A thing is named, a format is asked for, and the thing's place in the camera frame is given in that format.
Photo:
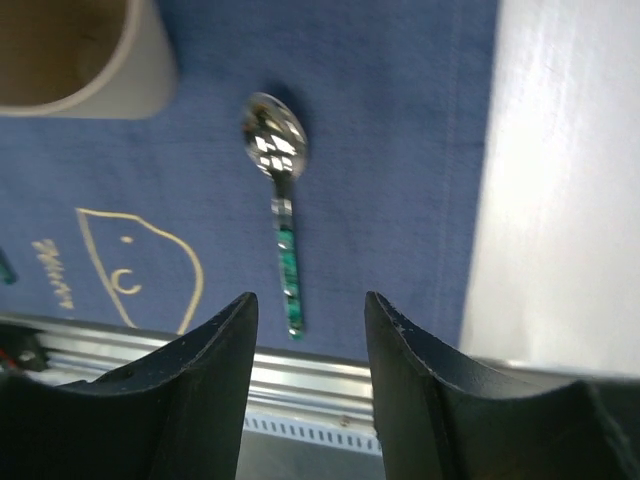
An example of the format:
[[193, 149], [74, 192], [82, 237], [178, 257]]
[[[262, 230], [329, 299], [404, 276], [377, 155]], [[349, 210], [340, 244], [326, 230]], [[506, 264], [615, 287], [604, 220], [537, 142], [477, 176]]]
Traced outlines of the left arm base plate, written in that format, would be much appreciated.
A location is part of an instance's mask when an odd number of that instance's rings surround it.
[[1, 325], [1, 371], [43, 372], [48, 369], [48, 356], [39, 331], [22, 326]]

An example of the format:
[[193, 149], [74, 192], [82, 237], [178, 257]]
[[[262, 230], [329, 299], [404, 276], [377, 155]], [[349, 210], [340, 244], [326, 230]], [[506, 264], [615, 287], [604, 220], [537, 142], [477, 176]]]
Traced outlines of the beige cup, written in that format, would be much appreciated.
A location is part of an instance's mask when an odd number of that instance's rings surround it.
[[6, 117], [149, 118], [178, 86], [154, 1], [4, 1], [1, 113]]

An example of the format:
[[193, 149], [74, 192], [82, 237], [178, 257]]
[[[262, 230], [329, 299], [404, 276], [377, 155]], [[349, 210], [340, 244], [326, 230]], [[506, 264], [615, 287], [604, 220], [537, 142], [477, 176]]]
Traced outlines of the blue cloth placemat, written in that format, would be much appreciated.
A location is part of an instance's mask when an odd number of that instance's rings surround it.
[[[181, 79], [142, 121], [1, 122], [5, 312], [178, 332], [239, 294], [259, 344], [366, 357], [365, 295], [459, 340], [483, 166], [493, 1], [163, 1]], [[271, 184], [241, 112], [310, 144], [294, 185], [305, 334], [288, 337]]]

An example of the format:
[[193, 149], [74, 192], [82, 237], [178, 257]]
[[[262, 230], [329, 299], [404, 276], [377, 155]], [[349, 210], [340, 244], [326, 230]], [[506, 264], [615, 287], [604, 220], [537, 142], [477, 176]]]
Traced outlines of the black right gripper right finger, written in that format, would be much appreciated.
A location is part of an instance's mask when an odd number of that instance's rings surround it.
[[540, 387], [365, 299], [374, 427], [389, 479], [635, 479], [639, 385]]

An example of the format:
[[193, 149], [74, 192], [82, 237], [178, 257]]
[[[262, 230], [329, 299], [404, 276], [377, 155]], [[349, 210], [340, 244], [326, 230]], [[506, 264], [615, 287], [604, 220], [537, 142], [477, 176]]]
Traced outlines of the green handled spoon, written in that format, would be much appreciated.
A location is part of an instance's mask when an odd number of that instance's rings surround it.
[[281, 100], [252, 94], [242, 120], [245, 151], [273, 185], [271, 211], [277, 243], [286, 329], [299, 340], [305, 331], [293, 212], [293, 186], [304, 172], [308, 140], [298, 118]]

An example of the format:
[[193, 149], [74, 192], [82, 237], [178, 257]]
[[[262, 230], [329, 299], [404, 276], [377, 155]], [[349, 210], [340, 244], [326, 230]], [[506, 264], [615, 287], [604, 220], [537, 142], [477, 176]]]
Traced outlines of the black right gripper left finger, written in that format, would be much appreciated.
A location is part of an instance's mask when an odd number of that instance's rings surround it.
[[258, 300], [92, 382], [1, 377], [5, 479], [232, 479], [236, 475]]

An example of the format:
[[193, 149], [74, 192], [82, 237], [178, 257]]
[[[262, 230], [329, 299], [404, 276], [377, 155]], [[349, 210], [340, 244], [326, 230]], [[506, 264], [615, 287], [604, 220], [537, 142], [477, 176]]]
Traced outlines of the aluminium front rail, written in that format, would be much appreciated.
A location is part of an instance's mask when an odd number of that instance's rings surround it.
[[[4, 324], [37, 331], [50, 384], [93, 381], [175, 340], [175, 335], [127, 327], [4, 313]], [[301, 424], [373, 431], [370, 372], [359, 362], [259, 348], [254, 355], [245, 427], [285, 434]]]

